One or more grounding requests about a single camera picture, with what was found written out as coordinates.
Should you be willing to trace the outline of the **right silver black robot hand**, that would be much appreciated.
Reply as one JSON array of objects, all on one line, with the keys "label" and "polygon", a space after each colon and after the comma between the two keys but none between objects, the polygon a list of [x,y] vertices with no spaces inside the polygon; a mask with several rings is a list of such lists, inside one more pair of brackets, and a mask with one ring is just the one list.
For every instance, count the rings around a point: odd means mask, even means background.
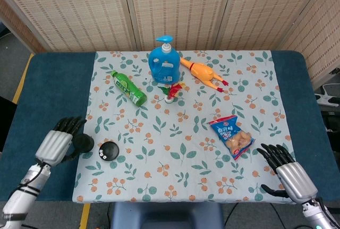
[{"label": "right silver black robot hand", "polygon": [[318,190],[311,178],[285,147],[262,143],[257,151],[264,157],[284,187],[283,190],[273,190],[262,184],[261,188],[267,194],[290,198],[295,203],[305,203],[317,196]]}]

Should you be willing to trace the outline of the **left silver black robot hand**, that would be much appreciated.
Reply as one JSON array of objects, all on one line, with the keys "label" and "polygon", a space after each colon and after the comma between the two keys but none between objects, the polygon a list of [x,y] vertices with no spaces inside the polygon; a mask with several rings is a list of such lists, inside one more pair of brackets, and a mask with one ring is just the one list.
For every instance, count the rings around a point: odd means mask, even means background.
[{"label": "left silver black robot hand", "polygon": [[87,120],[79,117],[64,117],[50,130],[35,153],[36,160],[53,167],[64,159],[72,140]]}]

